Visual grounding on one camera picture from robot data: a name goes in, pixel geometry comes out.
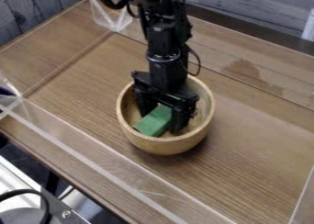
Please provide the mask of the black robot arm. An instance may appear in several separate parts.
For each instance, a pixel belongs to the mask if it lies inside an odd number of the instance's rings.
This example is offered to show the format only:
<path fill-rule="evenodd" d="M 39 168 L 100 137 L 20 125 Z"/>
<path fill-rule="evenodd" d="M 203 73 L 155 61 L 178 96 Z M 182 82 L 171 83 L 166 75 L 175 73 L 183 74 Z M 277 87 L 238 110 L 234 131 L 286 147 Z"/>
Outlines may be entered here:
<path fill-rule="evenodd" d="M 132 72 L 134 90 L 140 114 L 147 116 L 159 104 L 171 109 L 170 132 L 187 126 L 196 110 L 199 96 L 187 87 L 187 45 L 192 25 L 187 19 L 186 0 L 99 0 L 114 9 L 126 9 L 142 23 L 147 41 L 148 70 Z"/>

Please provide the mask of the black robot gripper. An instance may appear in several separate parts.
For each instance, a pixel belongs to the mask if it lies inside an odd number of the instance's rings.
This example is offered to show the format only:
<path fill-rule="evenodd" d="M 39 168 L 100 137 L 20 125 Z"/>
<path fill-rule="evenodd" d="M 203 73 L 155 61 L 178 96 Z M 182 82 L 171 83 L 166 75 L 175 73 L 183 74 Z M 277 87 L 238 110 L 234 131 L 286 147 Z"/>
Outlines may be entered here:
<path fill-rule="evenodd" d="M 158 107 L 158 103 L 168 106 L 172 109 L 170 131 L 178 135 L 188 124 L 200 99 L 187 85 L 188 54 L 178 52 L 160 56 L 148 52 L 146 58 L 148 71 L 134 71 L 131 74 L 138 108 L 144 117 Z"/>

